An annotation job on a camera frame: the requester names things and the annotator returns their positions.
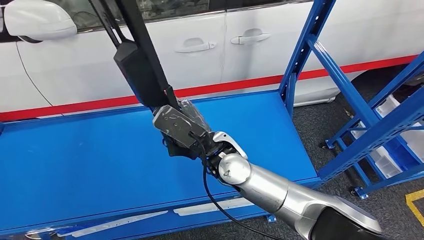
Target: blue shelf surface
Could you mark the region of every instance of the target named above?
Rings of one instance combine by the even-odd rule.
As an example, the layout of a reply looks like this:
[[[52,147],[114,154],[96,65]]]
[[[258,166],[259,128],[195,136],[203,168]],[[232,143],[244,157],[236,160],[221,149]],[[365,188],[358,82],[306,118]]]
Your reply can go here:
[[[317,181],[277,91],[195,105],[252,163],[291,181]],[[152,118],[136,107],[4,124],[0,235],[210,202],[200,161],[169,157]],[[208,184],[218,200],[238,195],[211,176]]]

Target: side mirror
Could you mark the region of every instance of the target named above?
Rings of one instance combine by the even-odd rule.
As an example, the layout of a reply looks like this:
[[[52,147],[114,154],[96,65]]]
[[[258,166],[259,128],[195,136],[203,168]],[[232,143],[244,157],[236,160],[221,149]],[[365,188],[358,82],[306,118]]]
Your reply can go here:
[[[3,18],[9,34],[24,41],[58,40],[77,34],[69,14],[49,1],[14,0],[5,6]]]

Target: car window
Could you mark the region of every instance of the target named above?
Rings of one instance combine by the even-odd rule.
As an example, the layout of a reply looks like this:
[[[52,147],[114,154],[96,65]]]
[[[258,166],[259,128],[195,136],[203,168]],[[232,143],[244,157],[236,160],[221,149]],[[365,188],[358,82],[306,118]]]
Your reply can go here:
[[[258,7],[269,4],[284,4],[290,2],[307,2],[312,0],[227,0],[226,9]]]
[[[79,32],[102,27],[89,0],[48,1],[61,6],[75,22]],[[147,22],[216,10],[217,7],[210,6],[210,1],[224,2],[225,0],[136,0],[138,9]],[[115,0],[106,0],[106,2],[118,24],[125,24]]]
[[[19,41],[17,36],[11,36],[6,28],[4,14],[5,5],[10,3],[12,0],[0,0],[0,43],[16,42]]]

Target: car door handle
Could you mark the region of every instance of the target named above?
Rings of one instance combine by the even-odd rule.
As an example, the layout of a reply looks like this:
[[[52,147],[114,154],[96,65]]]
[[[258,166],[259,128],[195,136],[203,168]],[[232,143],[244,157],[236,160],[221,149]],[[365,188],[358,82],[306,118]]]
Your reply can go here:
[[[175,49],[175,52],[183,53],[183,54],[192,53],[192,52],[200,52],[200,51],[213,49],[216,47],[216,45],[217,44],[215,42],[208,41],[199,45],[180,47]]]
[[[260,35],[256,36],[236,36],[233,39],[230,40],[232,44],[249,44],[254,42],[260,42],[267,38],[271,37],[271,34],[268,33],[262,33]]]

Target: black cable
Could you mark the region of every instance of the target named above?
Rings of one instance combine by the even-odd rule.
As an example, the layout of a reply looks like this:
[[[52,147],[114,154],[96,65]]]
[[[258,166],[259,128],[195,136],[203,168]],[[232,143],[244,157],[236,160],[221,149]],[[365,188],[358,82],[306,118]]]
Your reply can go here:
[[[285,240],[283,238],[279,238],[273,235],[269,235],[265,232],[259,231],[257,229],[251,228],[248,225],[245,225],[243,223],[241,223],[240,221],[238,221],[237,219],[235,219],[233,216],[231,216],[227,211],[225,211],[215,200],[215,198],[212,196],[211,192],[209,191],[209,187],[208,187],[208,183],[206,181],[206,172],[207,172],[207,160],[206,160],[206,150],[205,147],[203,146],[202,142],[200,141],[200,139],[195,136],[194,134],[190,135],[194,140],[196,140],[197,144],[199,145],[199,147],[201,148],[201,153],[200,153],[200,159],[203,163],[203,186],[204,186],[204,190],[207,193],[207,196],[210,198],[210,200],[212,201],[212,203],[230,220],[232,220],[233,222],[235,222],[236,224],[242,226],[243,228],[246,228],[252,232],[255,232],[257,234],[260,234],[262,236],[268,237],[270,239],[274,239],[274,240]]]

